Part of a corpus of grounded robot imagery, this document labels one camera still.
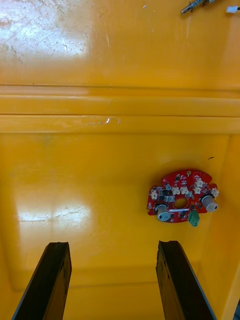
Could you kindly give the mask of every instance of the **metal bolt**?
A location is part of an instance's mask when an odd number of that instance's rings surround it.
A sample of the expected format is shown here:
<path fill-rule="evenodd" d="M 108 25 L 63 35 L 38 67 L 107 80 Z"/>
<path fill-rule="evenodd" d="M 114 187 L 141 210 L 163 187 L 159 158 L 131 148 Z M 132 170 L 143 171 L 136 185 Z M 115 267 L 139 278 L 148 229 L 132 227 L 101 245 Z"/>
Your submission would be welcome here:
<path fill-rule="evenodd" d="M 196 7 L 198 7 L 200 5 L 205 6 L 208 3 L 211 4 L 214 1 L 215 0 L 195 0 L 195 1 L 192 1 L 184 9 L 182 9 L 181 14 L 184 15 L 188 11 L 193 12 Z"/>

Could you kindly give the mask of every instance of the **circuit board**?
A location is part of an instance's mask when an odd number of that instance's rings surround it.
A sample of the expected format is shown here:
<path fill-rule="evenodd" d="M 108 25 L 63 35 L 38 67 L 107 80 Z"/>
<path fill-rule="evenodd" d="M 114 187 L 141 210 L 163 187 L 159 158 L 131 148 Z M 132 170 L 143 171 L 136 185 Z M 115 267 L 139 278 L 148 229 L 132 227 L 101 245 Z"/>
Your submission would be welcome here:
<path fill-rule="evenodd" d="M 219 191 L 212 177 L 203 171 L 184 169 L 161 179 L 161 185 L 154 185 L 149 191 L 147 209 L 150 216 L 157 215 L 157 208 L 164 204 L 169 212 L 167 223 L 185 222 L 191 211 L 207 212 L 201 199 L 210 195 L 215 198 Z"/>

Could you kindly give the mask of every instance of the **red circuit board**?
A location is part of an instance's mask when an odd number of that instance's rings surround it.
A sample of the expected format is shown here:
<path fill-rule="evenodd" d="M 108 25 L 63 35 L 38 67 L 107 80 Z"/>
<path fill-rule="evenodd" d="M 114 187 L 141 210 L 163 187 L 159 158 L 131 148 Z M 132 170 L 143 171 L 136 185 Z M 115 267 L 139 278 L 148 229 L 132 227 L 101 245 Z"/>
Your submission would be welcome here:
<path fill-rule="evenodd" d="M 201 188 L 197 192 L 196 183 L 201 180 Z M 161 179 L 161 185 L 154 185 L 149 191 L 147 209 L 150 216 L 157 214 L 156 208 L 160 204 L 165 204 L 170 213 L 167 223 L 180 223 L 188 220 L 189 213 L 196 210 L 199 214 L 206 213 L 202 205 L 201 198 L 211 195 L 213 189 L 217 189 L 215 183 L 210 184 L 212 177 L 206 172 L 196 169 L 184 169 L 173 172 Z M 173 190 L 187 188 L 188 194 L 173 194 Z M 185 199 L 185 206 L 176 208 L 176 201 Z"/>

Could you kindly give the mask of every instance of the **capacitor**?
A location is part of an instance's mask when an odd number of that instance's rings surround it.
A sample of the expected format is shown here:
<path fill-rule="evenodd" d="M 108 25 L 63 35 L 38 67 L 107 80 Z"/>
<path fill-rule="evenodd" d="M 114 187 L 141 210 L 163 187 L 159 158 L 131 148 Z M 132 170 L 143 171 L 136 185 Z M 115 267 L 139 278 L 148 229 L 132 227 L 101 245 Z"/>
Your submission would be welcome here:
<path fill-rule="evenodd" d="M 157 218 L 159 221 L 165 222 L 170 219 L 171 215 L 168 211 L 168 207 L 165 204 L 160 204 L 156 208 Z"/>
<path fill-rule="evenodd" d="M 214 200 L 214 198 L 211 195 L 205 195 L 201 199 L 201 203 L 203 204 L 204 208 L 207 210 L 207 212 L 214 212 L 218 209 L 219 205 Z"/>

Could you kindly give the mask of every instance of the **yellow surface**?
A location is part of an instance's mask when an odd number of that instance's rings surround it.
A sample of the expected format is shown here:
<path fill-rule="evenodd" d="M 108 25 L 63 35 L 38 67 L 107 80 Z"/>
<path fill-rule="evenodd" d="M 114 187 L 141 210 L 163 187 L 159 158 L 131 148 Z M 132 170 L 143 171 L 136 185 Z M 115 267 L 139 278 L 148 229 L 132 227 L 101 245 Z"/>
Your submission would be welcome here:
<path fill-rule="evenodd" d="M 240 19 L 229 1 L 181 17 L 186 4 L 0 3 L 1 319 L 53 241 L 70 244 L 66 320 L 163 319 L 159 240 L 182 244 L 217 319 L 233 318 Z M 150 187 L 187 167 L 212 175 L 218 211 L 197 228 L 148 216 Z"/>

